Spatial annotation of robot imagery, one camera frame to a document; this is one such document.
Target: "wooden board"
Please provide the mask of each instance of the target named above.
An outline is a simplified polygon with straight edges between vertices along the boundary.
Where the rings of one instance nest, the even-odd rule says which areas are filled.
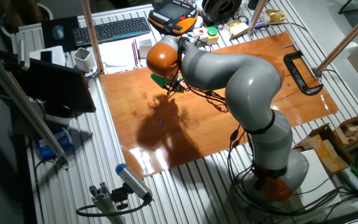
[[[286,54],[296,51],[293,46],[282,49],[291,43],[284,32],[215,52],[269,55],[283,63]],[[319,84],[302,59],[294,63],[309,86]],[[227,149],[229,137],[238,127],[230,113],[219,112],[192,92],[167,96],[167,91],[150,78],[148,68],[101,75],[100,79],[125,162],[139,177]],[[217,92],[224,96],[224,89]],[[291,126],[338,111],[325,90],[315,96],[303,94],[286,67],[272,108],[285,114]]]

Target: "aluminum profile table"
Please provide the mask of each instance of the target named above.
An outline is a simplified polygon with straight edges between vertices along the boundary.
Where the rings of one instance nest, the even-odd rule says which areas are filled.
[[[305,26],[298,13],[288,0],[270,1],[266,9],[281,9],[287,22]],[[119,21],[133,17],[145,17],[152,10],[151,5],[137,6],[109,12],[93,14],[96,25]],[[251,18],[252,12],[246,7],[242,12]],[[85,27],[83,16],[78,17],[80,27]],[[302,50],[307,63],[316,67],[325,58],[320,47],[307,32],[295,26],[276,26],[257,31],[256,39],[288,31],[294,42]],[[152,29],[153,43],[162,37]],[[12,38],[14,52],[16,43],[24,39],[30,51],[44,48],[40,24],[21,27]],[[245,38],[234,40],[219,39],[213,49],[245,42]],[[74,67],[73,52],[67,53],[68,67]],[[332,115],[292,128],[293,143],[302,140],[312,129],[325,123],[338,126],[345,119],[358,115],[358,100],[341,76],[333,72],[324,72],[321,82],[326,91],[339,107]],[[110,189],[122,186],[121,178],[116,175],[115,167],[125,163],[120,144],[114,129],[114,123],[104,97],[100,79],[90,78],[88,85],[96,106],[95,113],[84,113],[71,119],[69,132],[74,148],[67,151],[68,170],[47,162],[41,164],[34,173],[30,169],[34,202],[39,223],[109,223],[107,218],[86,218],[76,215],[75,210],[91,205],[88,187],[106,182]],[[250,158],[242,150],[233,152],[234,172],[244,170],[250,164]],[[40,160],[35,151],[27,150],[29,166],[33,168]],[[230,180],[226,169],[227,150],[207,156],[197,161],[166,170],[144,178],[144,182],[153,192],[155,201],[151,206],[124,215],[127,223],[250,223],[244,212],[236,210],[236,202],[229,197]],[[39,192],[35,178],[39,182]],[[129,207],[138,207],[142,202],[135,196],[129,197]],[[297,223],[305,223],[313,214],[304,216]],[[265,217],[264,223],[292,223],[289,218]]]

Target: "wooden pole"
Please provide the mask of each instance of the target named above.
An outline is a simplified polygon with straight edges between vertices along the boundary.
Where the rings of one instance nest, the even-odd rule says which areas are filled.
[[[358,24],[352,31],[336,46],[336,48],[324,59],[316,68],[316,74],[319,75],[326,67],[345,49],[347,45],[358,35]]]
[[[100,56],[98,38],[96,36],[96,31],[93,25],[92,12],[90,8],[90,2],[88,0],[81,0],[82,10],[84,11],[84,17],[86,21],[86,26],[88,28],[89,39],[91,40],[91,45],[93,49],[94,57],[96,58],[96,64],[98,66],[99,72],[103,72],[103,63]]]
[[[254,11],[254,14],[252,15],[251,21],[249,22],[249,31],[248,33],[251,33],[254,31],[254,28],[256,26],[256,23],[259,20],[260,15],[262,14],[264,7],[266,6],[267,0],[259,0],[258,5],[256,5],[256,9]]]

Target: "keyboard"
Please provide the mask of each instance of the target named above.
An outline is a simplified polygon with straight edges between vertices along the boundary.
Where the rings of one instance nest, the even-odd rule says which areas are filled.
[[[150,27],[144,17],[96,25],[94,29],[99,43],[128,39],[150,32]],[[73,36],[77,47],[91,45],[87,27],[73,29]]]

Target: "green cap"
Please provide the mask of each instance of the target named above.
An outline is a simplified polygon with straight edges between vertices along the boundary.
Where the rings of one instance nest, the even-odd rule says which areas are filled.
[[[218,29],[216,27],[209,27],[207,33],[208,35],[216,35],[218,34]]]

